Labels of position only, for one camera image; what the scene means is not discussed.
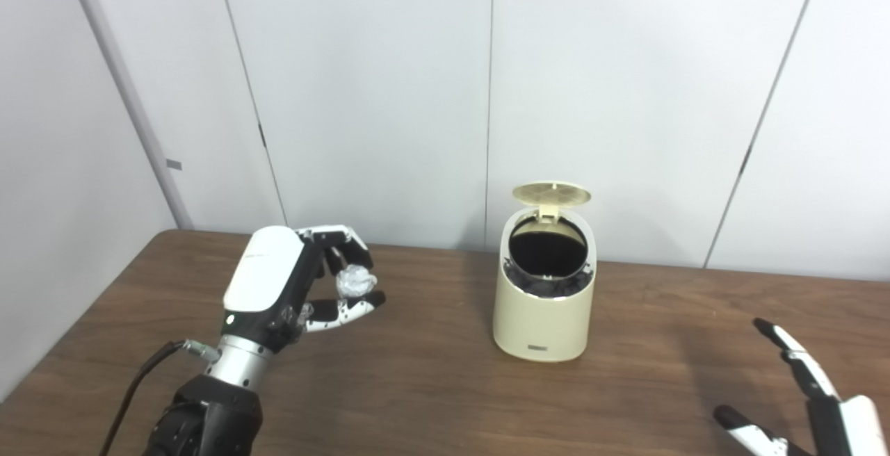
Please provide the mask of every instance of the white wall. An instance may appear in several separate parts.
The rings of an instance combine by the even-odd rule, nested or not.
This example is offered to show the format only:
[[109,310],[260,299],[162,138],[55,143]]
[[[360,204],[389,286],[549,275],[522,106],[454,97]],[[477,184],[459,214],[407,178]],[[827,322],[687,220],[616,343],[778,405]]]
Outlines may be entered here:
[[90,0],[136,105],[136,122],[181,162],[166,177],[197,230],[283,224],[225,0]]
[[483,246],[490,0],[229,0],[287,220]]
[[890,0],[810,0],[709,267],[890,281]]
[[0,399],[174,222],[77,0],[0,0]]
[[702,266],[804,0],[494,0],[487,246],[575,181],[602,259]]

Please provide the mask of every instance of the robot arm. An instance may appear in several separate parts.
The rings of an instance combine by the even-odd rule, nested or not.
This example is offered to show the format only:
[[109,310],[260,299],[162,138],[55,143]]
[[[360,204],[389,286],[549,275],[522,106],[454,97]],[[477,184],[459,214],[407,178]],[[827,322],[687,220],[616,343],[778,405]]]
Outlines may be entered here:
[[[782,349],[798,386],[807,396],[810,427],[819,456],[887,456],[874,402],[865,396],[842,401],[823,368],[785,329],[754,319],[761,334]],[[801,447],[754,424],[736,409],[722,405],[714,418],[756,456],[811,456]]]
[[[345,298],[306,301],[312,282],[324,275],[322,260]],[[219,346],[184,342],[207,368],[176,392],[143,454],[248,456],[263,422],[257,387],[271,358],[303,332],[332,329],[380,307],[386,298],[371,290],[372,266],[368,247],[347,226],[255,232],[223,298]],[[112,425],[109,437],[116,430]]]

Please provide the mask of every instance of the crumpled trash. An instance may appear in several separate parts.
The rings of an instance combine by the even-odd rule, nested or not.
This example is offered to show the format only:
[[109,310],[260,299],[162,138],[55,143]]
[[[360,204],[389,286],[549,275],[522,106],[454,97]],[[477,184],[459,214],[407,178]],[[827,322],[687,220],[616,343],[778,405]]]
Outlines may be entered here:
[[378,278],[364,266],[349,265],[337,273],[337,293],[340,298],[356,298],[368,294]]

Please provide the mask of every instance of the black cable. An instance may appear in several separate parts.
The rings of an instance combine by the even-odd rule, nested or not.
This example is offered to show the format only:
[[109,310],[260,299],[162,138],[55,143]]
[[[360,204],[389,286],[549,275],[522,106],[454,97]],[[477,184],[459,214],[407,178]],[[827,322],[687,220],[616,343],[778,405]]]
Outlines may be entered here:
[[139,384],[142,382],[146,374],[151,373],[156,365],[161,364],[165,358],[173,355],[176,350],[179,350],[182,346],[185,346],[185,341],[178,341],[175,343],[172,341],[167,342],[164,346],[161,346],[159,351],[155,352],[155,355],[152,355],[149,360],[145,361],[143,367],[139,368],[139,371],[136,373],[136,377],[133,378],[133,381],[131,381],[127,392],[124,393],[123,400],[120,401],[118,414],[115,415],[114,421],[111,422],[111,427],[108,429],[107,436],[105,436],[105,443],[102,444],[99,456],[108,455],[108,450],[111,449],[111,443],[114,442],[114,437],[118,434],[118,428],[120,428],[120,424],[124,420],[124,415],[127,414],[127,409],[130,408],[130,402],[133,401],[133,395],[136,393],[136,389],[139,387]]

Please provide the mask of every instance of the open lid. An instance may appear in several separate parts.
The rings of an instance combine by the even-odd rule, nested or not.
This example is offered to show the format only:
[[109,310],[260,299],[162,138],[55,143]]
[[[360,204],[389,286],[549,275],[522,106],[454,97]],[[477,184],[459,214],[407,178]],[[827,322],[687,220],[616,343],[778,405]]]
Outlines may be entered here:
[[590,193],[566,181],[532,181],[512,189],[512,196],[529,206],[537,206],[537,221],[559,221],[559,208],[580,206],[590,200]]

